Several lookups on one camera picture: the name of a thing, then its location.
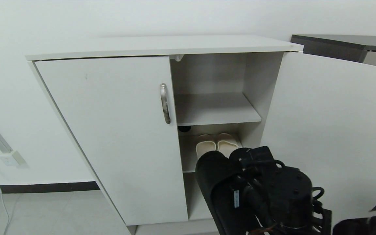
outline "black baseboard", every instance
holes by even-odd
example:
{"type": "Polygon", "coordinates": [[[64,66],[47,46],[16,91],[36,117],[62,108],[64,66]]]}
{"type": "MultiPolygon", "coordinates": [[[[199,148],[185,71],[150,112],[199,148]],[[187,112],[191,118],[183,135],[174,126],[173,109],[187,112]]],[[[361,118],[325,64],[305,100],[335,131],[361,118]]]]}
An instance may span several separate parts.
{"type": "Polygon", "coordinates": [[[79,183],[45,183],[32,185],[0,185],[3,193],[49,193],[99,190],[95,181],[79,183]]]}

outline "slipper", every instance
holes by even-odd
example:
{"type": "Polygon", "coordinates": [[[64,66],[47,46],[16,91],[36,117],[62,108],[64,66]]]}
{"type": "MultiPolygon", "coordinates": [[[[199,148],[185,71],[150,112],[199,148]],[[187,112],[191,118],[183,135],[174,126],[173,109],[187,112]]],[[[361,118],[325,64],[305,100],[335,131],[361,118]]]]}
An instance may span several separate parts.
{"type": "Polygon", "coordinates": [[[230,153],[238,149],[236,140],[234,137],[227,133],[221,133],[217,137],[217,150],[221,152],[225,157],[229,158],[230,153]]]}
{"type": "Polygon", "coordinates": [[[204,153],[215,151],[215,141],[211,135],[200,135],[197,138],[197,146],[195,146],[197,151],[197,158],[200,159],[204,153]]]}

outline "sticker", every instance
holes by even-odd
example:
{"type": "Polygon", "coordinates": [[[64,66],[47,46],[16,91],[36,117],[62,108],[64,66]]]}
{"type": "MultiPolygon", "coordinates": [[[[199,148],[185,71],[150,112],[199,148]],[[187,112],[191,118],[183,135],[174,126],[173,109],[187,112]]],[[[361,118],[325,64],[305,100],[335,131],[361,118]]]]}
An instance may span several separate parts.
{"type": "Polygon", "coordinates": [[[239,202],[239,190],[234,191],[234,208],[237,208],[240,206],[239,202]]]}

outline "tile floor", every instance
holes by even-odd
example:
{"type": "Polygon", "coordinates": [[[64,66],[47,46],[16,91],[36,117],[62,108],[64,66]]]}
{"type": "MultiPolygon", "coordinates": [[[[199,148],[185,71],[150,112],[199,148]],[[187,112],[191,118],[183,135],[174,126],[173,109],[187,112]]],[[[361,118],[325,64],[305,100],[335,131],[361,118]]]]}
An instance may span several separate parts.
{"type": "MultiPolygon", "coordinates": [[[[118,234],[114,211],[100,190],[4,194],[4,201],[12,217],[7,235],[118,234]]],[[[6,223],[0,198],[0,235],[6,223]]]]}

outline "white cabinet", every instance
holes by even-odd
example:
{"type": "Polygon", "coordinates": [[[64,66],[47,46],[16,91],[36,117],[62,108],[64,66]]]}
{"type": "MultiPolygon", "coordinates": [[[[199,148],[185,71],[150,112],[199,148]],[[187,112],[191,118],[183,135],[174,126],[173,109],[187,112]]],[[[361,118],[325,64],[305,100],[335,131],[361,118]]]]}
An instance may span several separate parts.
{"type": "Polygon", "coordinates": [[[201,134],[269,146],[326,189],[333,223],[376,205],[376,67],[302,49],[258,36],[141,37],[27,59],[121,223],[190,234],[215,230],[193,177],[201,134]]]}
{"type": "Polygon", "coordinates": [[[37,61],[36,66],[127,225],[188,219],[169,58],[37,61]],[[167,85],[170,124],[160,84],[167,85]]]}

